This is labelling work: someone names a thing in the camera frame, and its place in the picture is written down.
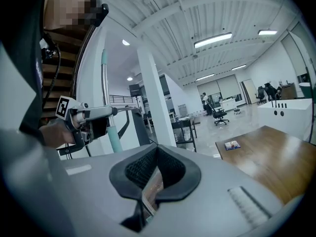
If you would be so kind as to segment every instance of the brown wooden tabletop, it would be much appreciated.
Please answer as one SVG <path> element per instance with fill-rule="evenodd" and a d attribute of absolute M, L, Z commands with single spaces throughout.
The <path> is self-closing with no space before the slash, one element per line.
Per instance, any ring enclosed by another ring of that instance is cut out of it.
<path fill-rule="evenodd" d="M 226 151 L 224 144 L 236 140 L 241 148 Z M 303 194 L 316 166 L 316 147 L 263 126 L 255 131 L 216 142 L 227 161 L 270 189 L 284 204 Z"/>

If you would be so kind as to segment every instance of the staircase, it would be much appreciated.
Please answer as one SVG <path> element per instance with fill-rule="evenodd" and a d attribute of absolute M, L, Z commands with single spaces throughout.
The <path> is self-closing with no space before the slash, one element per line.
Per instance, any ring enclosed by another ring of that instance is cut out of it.
<path fill-rule="evenodd" d="M 60 96 L 70 96 L 72 78 L 74 76 L 74 67 L 78 58 L 79 50 L 83 45 L 85 36 L 88 32 L 87 26 L 77 26 L 71 28 L 60 28 L 56 30 L 46 31 L 52 40 L 59 45 L 61 53 L 61 63 L 59 73 L 55 81 L 55 86 L 49 95 L 41 116 L 43 123 L 48 123 L 50 119 L 56 118 L 55 112 Z M 43 99 L 49 90 L 52 79 L 55 76 L 58 64 L 58 56 L 55 54 L 53 58 L 43 62 Z"/>

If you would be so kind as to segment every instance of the pillar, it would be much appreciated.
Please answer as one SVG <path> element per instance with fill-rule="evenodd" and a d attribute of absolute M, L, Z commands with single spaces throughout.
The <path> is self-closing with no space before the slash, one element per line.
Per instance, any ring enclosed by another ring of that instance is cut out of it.
<path fill-rule="evenodd" d="M 176 146 L 153 55 L 145 46 L 139 47 L 137 54 L 158 143 Z"/>

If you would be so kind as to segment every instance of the metal pole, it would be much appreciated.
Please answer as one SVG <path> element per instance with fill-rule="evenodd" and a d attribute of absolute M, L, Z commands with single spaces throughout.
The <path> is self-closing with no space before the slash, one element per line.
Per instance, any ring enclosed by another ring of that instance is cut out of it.
<path fill-rule="evenodd" d="M 101 83 L 102 83 L 102 98 L 103 105 L 110 105 L 109 87 L 108 87 L 108 71 L 107 65 L 101 64 Z M 113 115 L 109 116 L 110 126 L 114 126 Z"/>

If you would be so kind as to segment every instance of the stool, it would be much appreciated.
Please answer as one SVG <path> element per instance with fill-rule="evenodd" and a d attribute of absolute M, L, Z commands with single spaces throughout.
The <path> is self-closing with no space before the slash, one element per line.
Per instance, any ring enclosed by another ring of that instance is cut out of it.
<path fill-rule="evenodd" d="M 234 109 L 234 114 L 240 114 L 241 112 L 240 112 L 240 109 Z"/>

